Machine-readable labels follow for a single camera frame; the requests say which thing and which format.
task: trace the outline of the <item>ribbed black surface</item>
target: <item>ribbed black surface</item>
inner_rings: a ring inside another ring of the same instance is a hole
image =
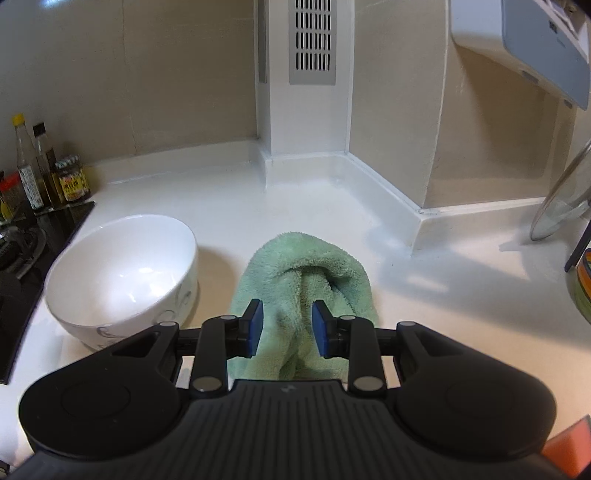
[[[566,479],[541,456],[469,463],[434,453],[397,426],[379,401],[336,381],[238,381],[199,400],[162,441],[106,462],[38,453],[12,480]]]

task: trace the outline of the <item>white countertop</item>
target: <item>white countertop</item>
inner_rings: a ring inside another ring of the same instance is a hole
[[[570,298],[573,273],[562,270],[580,225],[537,244],[525,240],[525,232],[500,233],[410,257],[345,189],[314,181],[265,192],[249,165],[112,184],[94,199],[96,208],[78,238],[137,213],[170,215],[192,228],[201,286],[193,326],[226,313],[257,248],[279,233],[302,231],[364,265],[382,326],[415,320],[535,375],[556,397],[555,432],[591,412],[591,325]],[[0,385],[0,459],[17,465],[31,454],[17,417],[24,390],[89,353],[42,300],[12,380]],[[389,383],[397,384],[391,361],[385,365]]]

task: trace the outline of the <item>red lid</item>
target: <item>red lid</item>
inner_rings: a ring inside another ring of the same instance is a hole
[[[0,192],[10,190],[20,181],[21,177],[17,171],[15,173],[11,173],[8,177],[4,178],[4,180],[0,181]]]

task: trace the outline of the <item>white wall-mounted appliance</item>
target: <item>white wall-mounted appliance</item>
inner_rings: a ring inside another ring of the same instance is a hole
[[[454,41],[587,109],[589,32],[570,0],[450,0]]]

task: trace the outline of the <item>towel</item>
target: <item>towel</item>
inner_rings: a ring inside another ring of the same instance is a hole
[[[324,359],[312,332],[312,303],[331,313],[377,321],[363,266],[340,248],[304,233],[284,233],[252,257],[236,288],[230,312],[241,315],[261,299],[264,328],[256,355],[228,362],[232,378],[346,380],[348,361]]]

